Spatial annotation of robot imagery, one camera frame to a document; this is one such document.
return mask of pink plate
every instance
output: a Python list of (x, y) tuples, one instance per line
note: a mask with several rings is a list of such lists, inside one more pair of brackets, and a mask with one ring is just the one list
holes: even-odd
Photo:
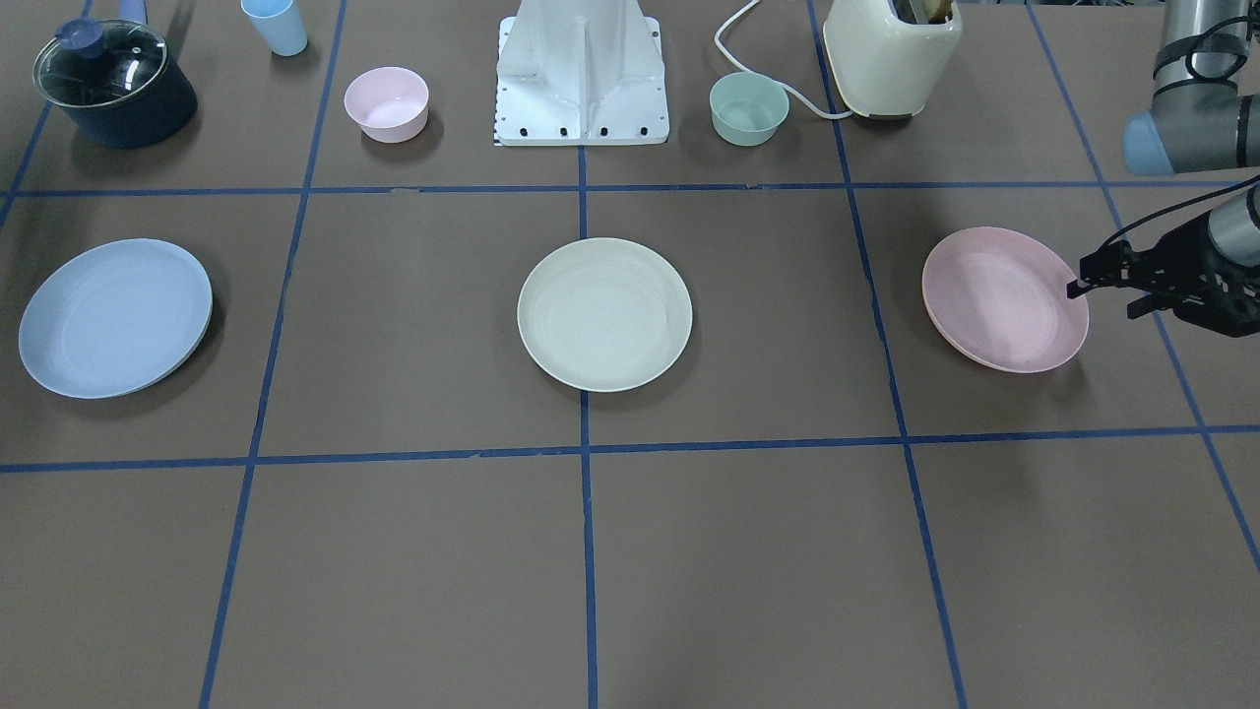
[(998, 227), (945, 237), (924, 263), (924, 302), (941, 335), (1004, 373), (1053, 370), (1090, 329), (1085, 297), (1068, 300), (1072, 268), (1041, 242)]

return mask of pot handle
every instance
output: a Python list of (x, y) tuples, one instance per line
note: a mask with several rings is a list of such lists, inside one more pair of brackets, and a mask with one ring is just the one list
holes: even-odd
[(142, 25), (149, 24), (149, 9), (145, 8), (145, 0), (118, 0), (118, 16)]

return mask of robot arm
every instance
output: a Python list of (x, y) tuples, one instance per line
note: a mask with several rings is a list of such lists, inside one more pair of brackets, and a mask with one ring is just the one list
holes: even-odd
[[(1150, 110), (1125, 126), (1129, 170), (1174, 174), (1260, 164), (1260, 101), (1240, 97), (1231, 81), (1247, 59), (1249, 0), (1168, 0), (1164, 13)], [(1067, 296), (1102, 286), (1138, 287), (1147, 295), (1129, 303), (1129, 317), (1172, 309), (1182, 320), (1231, 336), (1260, 331), (1257, 190), (1260, 185), (1251, 186), (1200, 214), (1147, 251), (1118, 241), (1147, 219), (1121, 229), (1081, 258), (1080, 280), (1067, 285)]]

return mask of white power cord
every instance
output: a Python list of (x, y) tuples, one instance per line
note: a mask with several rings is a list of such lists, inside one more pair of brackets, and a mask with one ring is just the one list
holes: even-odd
[[(717, 28), (717, 31), (713, 33), (713, 44), (717, 44), (718, 52), (721, 52), (722, 55), (726, 57), (726, 59), (728, 62), (731, 62), (732, 64), (735, 64), (735, 67), (737, 69), (740, 69), (741, 72), (757, 73), (757, 72), (753, 72), (752, 69), (750, 69), (748, 67), (745, 67), (743, 64), (741, 64), (740, 60), (736, 59), (731, 54), (730, 50), (727, 50), (726, 45), (722, 44), (722, 33), (724, 33), (727, 29), (730, 29), (730, 26), (732, 24), (735, 24), (735, 20), (742, 18), (745, 15), (745, 13), (747, 13), (748, 10), (751, 10), (753, 8), (753, 5), (756, 5), (757, 3), (761, 3), (761, 0), (751, 0), (747, 5), (745, 5), (743, 8), (741, 8), (738, 13), (731, 15), (724, 23), (722, 23), (722, 26)], [(786, 83), (784, 83), (784, 82), (781, 82), (779, 79), (774, 79), (774, 81), (779, 86), (784, 87), (784, 91), (786, 91), (788, 93), (791, 93), (793, 96), (795, 96), (798, 101), (800, 101), (801, 103), (805, 105), (805, 107), (808, 107), (810, 111), (814, 111), (814, 115), (816, 115), (820, 118), (827, 118), (829, 121), (838, 121), (840, 118), (847, 118), (847, 117), (849, 117), (849, 116), (853, 115), (853, 111), (844, 111), (843, 113), (828, 113), (827, 111), (824, 111), (824, 110), (819, 108), (818, 106), (815, 106), (809, 98), (805, 98), (805, 96), (801, 92), (796, 91), (795, 88), (788, 86)]]

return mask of plate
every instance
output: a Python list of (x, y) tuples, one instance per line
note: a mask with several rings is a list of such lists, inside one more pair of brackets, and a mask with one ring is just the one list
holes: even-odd
[(1052, 370), (1085, 343), (1090, 309), (1067, 298), (1072, 268), (1041, 242), (998, 227), (945, 237), (924, 263), (924, 303), (941, 335), (1005, 373)]
[(517, 325), (548, 375), (587, 392), (624, 392), (678, 360), (692, 331), (692, 298), (655, 251), (587, 238), (534, 266), (520, 288)]
[(210, 278), (174, 243), (129, 238), (57, 268), (18, 327), (21, 364), (45, 389), (105, 399), (184, 364), (210, 321)]

